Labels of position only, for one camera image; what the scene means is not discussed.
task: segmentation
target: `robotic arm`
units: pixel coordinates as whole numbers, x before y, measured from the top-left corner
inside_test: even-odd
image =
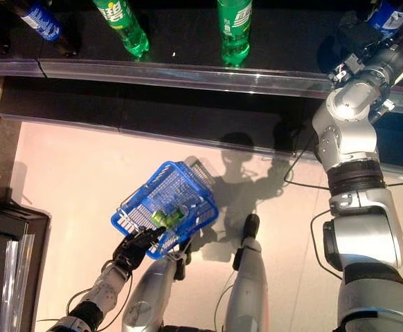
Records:
[[[103,266],[92,289],[48,332],[96,331],[106,314],[115,308],[117,296],[132,276],[132,271],[140,266],[146,251],[165,230],[165,227],[160,227],[127,235],[114,251],[112,260]]]
[[[323,226],[325,257],[343,271],[335,332],[403,331],[403,233],[370,123],[371,107],[403,77],[403,37],[399,42],[331,92],[312,122],[334,216]]]

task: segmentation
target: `shelf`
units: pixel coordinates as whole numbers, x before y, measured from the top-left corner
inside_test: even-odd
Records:
[[[2,118],[67,123],[272,156],[303,149],[322,101],[144,84],[8,77]],[[375,124],[382,162],[403,167],[403,114]],[[253,146],[243,147],[249,137]]]
[[[321,67],[332,37],[350,1],[341,5],[309,5],[255,1],[251,52],[242,68],[225,68],[220,57],[217,11],[212,3],[190,7],[172,1],[134,1],[136,15],[147,31],[151,48],[135,60],[97,10],[84,1],[58,1],[52,8],[60,21],[76,26],[79,54],[64,59],[48,43],[16,22],[12,48],[0,56],[0,75],[46,76],[216,91],[235,91],[296,97],[326,97],[331,85]],[[403,113],[403,82],[393,89],[396,112]]]

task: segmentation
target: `green object in basket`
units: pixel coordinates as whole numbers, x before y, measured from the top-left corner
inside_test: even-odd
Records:
[[[166,227],[176,226],[184,217],[185,214],[180,209],[176,209],[166,217]]]
[[[151,221],[157,227],[165,226],[169,228],[178,225],[185,216],[186,215],[179,208],[169,213],[169,215],[166,215],[166,213],[161,210],[157,210],[152,214]]]
[[[151,221],[157,227],[161,227],[161,226],[167,227],[167,225],[166,225],[166,217],[167,216],[166,216],[165,212],[163,212],[161,210],[157,210],[156,212],[154,212],[152,214]]]

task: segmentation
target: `plastic basket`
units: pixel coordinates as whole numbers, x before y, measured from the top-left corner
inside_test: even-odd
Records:
[[[208,188],[209,174],[199,165],[192,170],[184,162],[167,161],[140,187],[128,201],[122,202],[111,223],[124,235],[140,227],[157,228],[152,222],[156,211],[170,214],[184,208],[185,217],[169,227],[147,255],[158,259],[200,228],[218,217],[213,193]]]

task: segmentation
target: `floor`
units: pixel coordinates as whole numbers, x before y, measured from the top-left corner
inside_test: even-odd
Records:
[[[258,213],[269,285],[270,331],[332,331],[336,327],[339,280],[321,270],[314,256],[310,220],[328,209],[329,193],[284,185],[289,163],[247,152],[153,140],[116,132],[51,124],[23,123],[19,137],[12,197],[52,216],[37,319],[60,318],[69,298],[93,284],[100,268],[123,238],[109,222],[119,203],[166,160],[197,157],[217,182],[213,188],[221,214],[195,247],[183,282],[175,282],[165,323],[214,329],[214,310],[231,276],[235,234],[246,215]],[[298,182],[326,185],[316,161],[294,169]],[[387,174],[388,183],[403,181]],[[403,187],[392,187],[403,227]],[[314,232],[323,258],[321,224]],[[225,228],[235,232],[225,232]],[[134,285],[151,263],[134,273]],[[127,287],[119,297],[123,303]],[[228,295],[216,325],[220,330]],[[117,310],[103,322],[109,322]],[[120,331],[119,317],[106,331]],[[53,322],[38,322],[45,331]]]

